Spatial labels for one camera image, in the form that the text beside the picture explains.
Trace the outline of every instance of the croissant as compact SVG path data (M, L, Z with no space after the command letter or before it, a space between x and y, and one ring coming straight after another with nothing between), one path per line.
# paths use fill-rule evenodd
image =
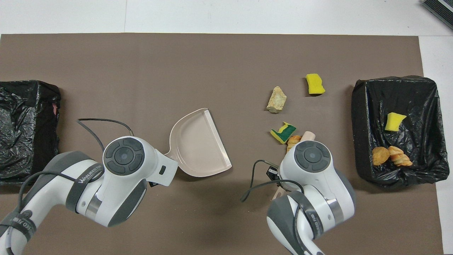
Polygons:
M390 146L388 150L390 159L396 166L412 166L412 162L410 161L409 157L404 154L404 152L400 148Z
M298 142L300 142L300 139L302 139L302 136L291 136L289 139L288 139L288 146L286 147L286 153L289 152L289 150Z

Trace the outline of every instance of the black plastic bag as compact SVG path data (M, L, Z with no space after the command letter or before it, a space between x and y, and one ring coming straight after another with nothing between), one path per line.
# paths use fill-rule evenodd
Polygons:
M57 86L0 82L0 185L23 183L58 154Z
M386 131L387 114L406 115L399 131ZM352 131L359 176L381 187L445 180L449 174L436 83L420 76L358 80L352 92ZM396 146L413 162L372 162L372 149Z

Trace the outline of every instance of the stone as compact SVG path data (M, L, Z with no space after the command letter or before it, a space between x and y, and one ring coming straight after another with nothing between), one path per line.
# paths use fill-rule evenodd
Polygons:
M277 86L272 91L272 95L270 96L266 109L271 113L279 113L283 110L285 102L286 95L283 93L282 89Z

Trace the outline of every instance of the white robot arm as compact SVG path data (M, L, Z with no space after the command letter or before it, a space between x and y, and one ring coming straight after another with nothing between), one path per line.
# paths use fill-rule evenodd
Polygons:
M323 255L313 240L354 215L351 184L334 168L327 147L316 141L291 148L276 179L272 182L290 193L269 206L266 219L272 234L294 255Z
M102 161L79 151L54 157L27 196L19 198L18 207L0 222L0 255L22 254L54 205L66 205L103 226L120 224L135 211L148 182L168 186L178 168L176 161L134 136L112 141Z

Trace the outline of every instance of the brown paper surface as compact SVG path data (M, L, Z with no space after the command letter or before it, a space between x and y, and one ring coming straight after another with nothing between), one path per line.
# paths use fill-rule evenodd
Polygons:
M308 96L304 77L318 73L326 93ZM25 254L287 254L266 223L277 187L247 190L253 162L279 164L286 146L270 129L288 122L331 150L357 193L356 214L316 244L326 254L441 254L434 185L383 191L355 170L351 93L358 79L423 75L417 37L255 34L2 35L0 79L37 79L62 92L60 152L101 149L77 118L112 118L163 153L172 126L210 109L233 168L149 188L125 223L106 228L56 206ZM272 89L288 96L279 114L265 110ZM112 123L87 123L107 144L127 135ZM255 184L268 180L257 165ZM0 217L17 203L1 188Z

